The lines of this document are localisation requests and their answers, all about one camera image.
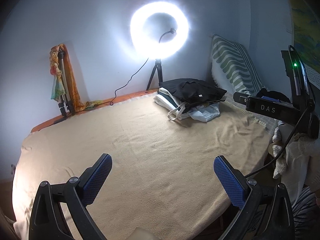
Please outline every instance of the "screw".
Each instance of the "screw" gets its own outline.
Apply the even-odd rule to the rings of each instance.
[[[70,183],[76,183],[77,181],[78,181],[77,177],[72,177],[72,178],[69,179]]]
[[[249,179],[249,180],[248,180],[248,183],[249,183],[251,186],[257,185],[257,181],[256,181],[255,179]]]
[[[40,183],[40,186],[41,186],[41,187],[44,187],[44,186],[46,186],[47,184],[48,184],[48,182],[45,180],[45,181],[43,181],[43,182]]]

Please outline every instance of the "black cable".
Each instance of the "black cable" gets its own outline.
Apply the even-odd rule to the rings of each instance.
[[[149,60],[149,58],[147,58],[146,62],[138,69],[138,71],[137,71],[136,73],[134,73],[134,74],[131,76],[131,78],[129,79],[129,81],[128,81],[123,87],[120,87],[120,88],[118,88],[118,89],[115,90],[115,97],[114,97],[111,101],[104,102],[104,104],[110,103],[110,105],[112,106],[112,105],[113,105],[113,100],[115,100],[116,97],[117,97],[117,93],[116,93],[116,92],[117,92],[118,90],[126,87],[126,86],[129,84],[129,82],[132,80],[132,77],[133,77],[135,74],[137,74],[137,73],[140,71],[140,69],[143,68],[143,66],[147,63],[148,60]]]
[[[297,127],[301,121],[301,119],[303,118],[303,116],[305,115],[305,113],[307,112],[308,108],[306,108],[303,112],[303,114],[300,116],[300,119],[298,120],[297,124],[295,125],[294,129],[291,131],[289,137],[287,138],[287,140],[285,141],[284,145],[281,147],[280,152],[278,153],[278,155],[276,157],[274,157],[272,159],[272,161],[270,161],[268,164],[264,165],[263,167],[261,167],[260,169],[257,169],[256,171],[253,171],[251,173],[249,173],[248,175],[245,175],[245,178],[251,177],[254,174],[257,174],[258,172],[262,171],[263,169],[267,168],[268,166],[270,166],[272,163],[274,163],[284,152],[285,148],[287,147],[287,145],[289,144],[292,136],[294,135],[295,131],[297,130]]]
[[[168,34],[168,33],[176,34],[176,30],[173,29],[173,28],[171,28],[170,31],[165,32],[164,34],[162,34],[162,35],[160,36],[159,43],[160,43],[162,37],[165,36],[165,35]],[[118,89],[115,90],[115,97],[114,97],[111,101],[103,102],[103,103],[100,103],[100,104],[95,104],[94,106],[90,107],[89,109],[86,108],[86,109],[84,109],[83,111],[90,111],[90,110],[94,109],[95,107],[97,107],[97,106],[99,106],[99,105],[104,105],[104,104],[107,104],[107,103],[110,103],[110,106],[113,106],[113,100],[115,100],[116,97],[117,97],[117,93],[116,93],[116,92],[117,92],[118,90],[124,88],[125,86],[127,86],[127,85],[129,84],[129,82],[132,80],[132,77],[133,77],[135,74],[137,74],[137,73],[140,71],[140,69],[143,68],[143,66],[147,63],[148,60],[149,60],[149,58],[147,58],[146,62],[141,66],[141,68],[138,69],[138,71],[137,71],[136,73],[134,73],[134,74],[131,76],[131,78],[129,79],[129,81],[128,81],[123,87],[120,87],[120,88],[118,88]]]

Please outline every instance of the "bed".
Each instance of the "bed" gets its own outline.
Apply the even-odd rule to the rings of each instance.
[[[109,240],[126,239],[136,227],[163,240],[192,239],[230,205],[213,172],[214,158],[224,155],[244,174],[262,166],[277,122],[246,112],[231,94],[208,123],[170,121],[154,93],[136,95],[41,129],[51,120],[23,141],[12,191],[14,228],[22,239],[28,239],[39,183],[79,177],[102,153],[112,156],[113,168],[87,209]],[[74,238],[81,239],[62,208]]]

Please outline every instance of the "folded clothes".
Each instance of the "folded clothes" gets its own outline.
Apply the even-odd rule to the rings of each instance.
[[[160,82],[159,87],[166,89],[170,92],[170,95],[184,102],[188,112],[195,106],[221,101],[227,92],[206,81],[193,78],[179,78]]]
[[[186,112],[184,103],[172,96],[171,93],[164,88],[159,89],[158,94],[154,97],[154,101],[169,110],[168,118],[170,120],[183,120],[191,117],[194,120],[208,122],[220,115],[218,102],[213,104],[203,103]]]

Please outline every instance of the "white bag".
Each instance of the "white bag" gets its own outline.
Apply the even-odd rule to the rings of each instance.
[[[165,107],[169,110],[168,112],[168,118],[170,120],[183,120],[185,118],[191,117],[194,120],[198,120],[201,122],[208,122],[212,120],[213,118],[220,115],[219,111],[219,103],[214,103],[209,106],[198,106],[195,108],[192,108],[187,113],[182,113],[185,110],[185,102],[180,102],[176,97],[172,96],[171,93],[164,89],[159,88],[159,92],[164,93],[165,95],[168,95],[172,98],[172,100],[175,102],[177,107],[175,107],[173,104],[171,104],[165,97],[162,95],[155,95],[153,100],[160,106]]]

